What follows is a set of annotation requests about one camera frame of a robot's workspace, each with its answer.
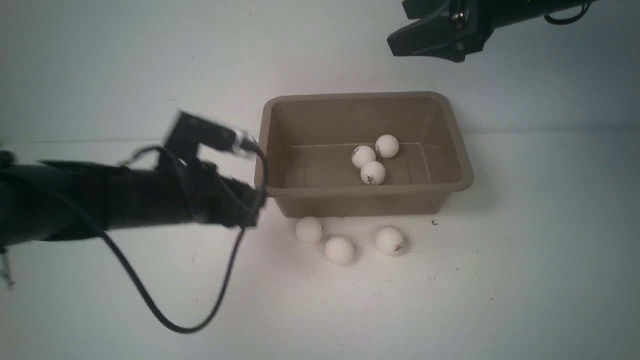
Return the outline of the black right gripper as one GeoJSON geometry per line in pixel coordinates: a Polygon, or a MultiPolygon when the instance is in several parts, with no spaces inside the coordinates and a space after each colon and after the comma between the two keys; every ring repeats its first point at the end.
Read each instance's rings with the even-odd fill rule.
{"type": "Polygon", "coordinates": [[[500,0],[403,0],[409,20],[420,20],[387,37],[395,57],[432,57],[460,63],[479,53],[494,32],[493,15],[500,0]]]}

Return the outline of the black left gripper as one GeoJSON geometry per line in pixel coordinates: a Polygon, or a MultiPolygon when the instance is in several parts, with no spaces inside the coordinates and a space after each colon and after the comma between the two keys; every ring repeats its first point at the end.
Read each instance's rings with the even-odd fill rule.
{"type": "Polygon", "coordinates": [[[192,164],[193,202],[201,224],[217,224],[226,228],[254,228],[266,202],[266,188],[218,172],[214,162],[192,164]]]}

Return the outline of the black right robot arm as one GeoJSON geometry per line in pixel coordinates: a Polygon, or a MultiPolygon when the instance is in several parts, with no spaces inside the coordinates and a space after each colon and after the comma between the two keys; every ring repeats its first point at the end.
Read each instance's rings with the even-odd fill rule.
{"type": "Polygon", "coordinates": [[[413,23],[387,37],[395,57],[433,57],[462,63],[483,50],[494,30],[530,19],[552,25],[583,18],[591,0],[403,0],[413,23]]]}

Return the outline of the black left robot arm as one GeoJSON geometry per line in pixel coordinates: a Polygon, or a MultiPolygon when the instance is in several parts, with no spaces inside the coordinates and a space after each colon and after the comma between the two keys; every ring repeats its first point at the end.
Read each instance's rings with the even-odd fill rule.
{"type": "Polygon", "coordinates": [[[214,162],[181,161],[164,150],[152,169],[14,162],[1,166],[1,246],[174,224],[253,228],[265,202],[265,186],[224,177],[214,162]]]}

